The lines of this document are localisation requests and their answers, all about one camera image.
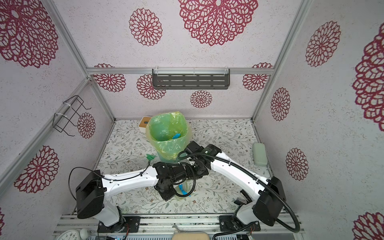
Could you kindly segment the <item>light green dustpan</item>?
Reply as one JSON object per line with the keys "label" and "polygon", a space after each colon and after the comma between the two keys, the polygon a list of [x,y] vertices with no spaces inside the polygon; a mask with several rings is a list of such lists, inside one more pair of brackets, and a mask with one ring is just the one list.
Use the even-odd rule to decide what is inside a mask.
{"label": "light green dustpan", "polygon": [[[189,193],[192,189],[192,186],[193,186],[193,181],[192,180],[185,180],[183,183],[181,183],[184,185],[184,189],[187,193]],[[182,195],[180,189],[179,189],[179,185],[175,186],[175,190],[176,192],[179,194],[179,195]]]}

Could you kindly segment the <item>green bin with bag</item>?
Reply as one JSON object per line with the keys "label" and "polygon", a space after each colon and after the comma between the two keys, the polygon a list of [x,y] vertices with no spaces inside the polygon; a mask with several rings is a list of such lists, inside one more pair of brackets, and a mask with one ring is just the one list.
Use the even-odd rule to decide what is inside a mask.
{"label": "green bin with bag", "polygon": [[156,149],[160,161],[177,163],[178,154],[192,139],[192,130],[181,112],[163,113],[153,116],[146,127],[146,137]]}

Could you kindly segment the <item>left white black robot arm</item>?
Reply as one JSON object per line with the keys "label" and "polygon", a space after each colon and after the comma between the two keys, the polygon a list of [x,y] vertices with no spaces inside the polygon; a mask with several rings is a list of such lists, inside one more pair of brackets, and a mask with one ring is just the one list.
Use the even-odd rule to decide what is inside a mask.
{"label": "left white black robot arm", "polygon": [[145,169],[115,175],[102,175],[91,171],[76,188],[78,219],[95,218],[105,227],[116,232],[125,220],[119,206],[112,205],[108,198],[126,191],[154,187],[164,201],[177,194],[175,185],[186,180],[196,183],[197,175],[188,163],[148,165]]}

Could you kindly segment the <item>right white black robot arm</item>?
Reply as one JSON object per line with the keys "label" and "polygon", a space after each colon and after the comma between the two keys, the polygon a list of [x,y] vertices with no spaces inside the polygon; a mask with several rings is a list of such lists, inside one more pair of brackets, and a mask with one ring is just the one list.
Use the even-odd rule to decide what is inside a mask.
{"label": "right white black robot arm", "polygon": [[177,155],[179,160],[194,162],[200,172],[208,170],[219,173],[241,187],[246,203],[235,212],[234,220],[243,225],[259,221],[274,226],[284,207],[284,189],[279,179],[260,176],[232,160],[220,148],[209,144],[205,148],[191,141],[184,151]]}

